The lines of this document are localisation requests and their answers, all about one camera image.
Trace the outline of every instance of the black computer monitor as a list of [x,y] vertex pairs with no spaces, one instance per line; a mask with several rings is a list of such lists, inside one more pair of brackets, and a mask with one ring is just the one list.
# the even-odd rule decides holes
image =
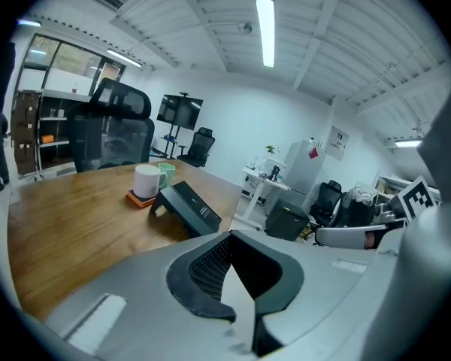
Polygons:
[[164,95],[157,120],[193,130],[202,108],[202,102],[201,99]]

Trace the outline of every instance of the fluorescent light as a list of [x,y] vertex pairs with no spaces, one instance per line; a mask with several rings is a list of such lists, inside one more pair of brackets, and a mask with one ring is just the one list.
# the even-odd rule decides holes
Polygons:
[[40,51],[40,50],[30,50],[30,52],[32,53],[38,53],[40,55],[47,55],[47,53],[45,51]]
[[262,63],[273,68],[276,44],[274,0],[256,0],[256,7],[261,27]]
[[404,139],[403,141],[396,141],[396,146],[400,148],[413,148],[418,147],[421,144],[421,139]]
[[127,56],[122,55],[121,53],[115,52],[114,50],[108,49],[107,52],[109,52],[110,55],[114,55],[118,57],[119,59],[125,60],[126,62],[129,62],[132,65],[135,65],[135,67],[142,68],[142,64],[138,64],[137,62],[134,62],[132,59],[129,59]]
[[40,27],[41,26],[39,21],[23,20],[23,19],[18,20],[18,25],[19,26],[32,26],[32,27]]

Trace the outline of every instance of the stacked brown boxes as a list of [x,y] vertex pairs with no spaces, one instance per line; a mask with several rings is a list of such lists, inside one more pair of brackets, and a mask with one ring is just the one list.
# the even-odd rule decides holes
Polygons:
[[20,175],[37,171],[35,161],[35,130],[40,93],[19,91],[12,111],[11,137],[14,141],[15,163]]

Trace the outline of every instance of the mug handle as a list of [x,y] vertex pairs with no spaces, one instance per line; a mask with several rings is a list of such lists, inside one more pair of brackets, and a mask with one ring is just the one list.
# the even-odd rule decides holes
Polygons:
[[163,189],[165,187],[165,183],[167,182],[167,173],[161,172],[159,179],[159,189]]

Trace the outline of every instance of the ceiling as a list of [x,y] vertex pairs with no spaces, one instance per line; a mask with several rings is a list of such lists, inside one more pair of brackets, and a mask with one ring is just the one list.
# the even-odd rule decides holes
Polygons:
[[157,69],[252,75],[326,103],[342,96],[384,140],[428,131],[451,90],[451,51],[416,0],[275,2],[274,68],[262,65],[255,0],[40,0],[29,16]]

